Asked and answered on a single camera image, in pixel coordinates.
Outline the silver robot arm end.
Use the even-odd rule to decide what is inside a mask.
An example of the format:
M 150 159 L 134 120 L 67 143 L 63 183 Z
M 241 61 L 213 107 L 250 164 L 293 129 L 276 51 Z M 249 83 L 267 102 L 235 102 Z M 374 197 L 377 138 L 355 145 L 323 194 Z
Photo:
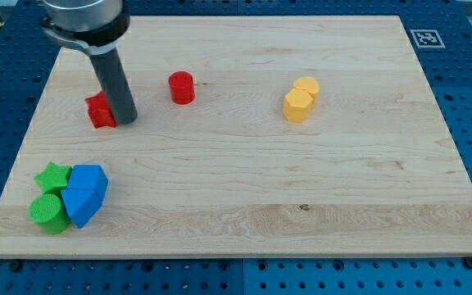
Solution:
M 116 49 L 130 25 L 125 0 L 43 0 L 44 33 L 58 45 L 101 55 Z

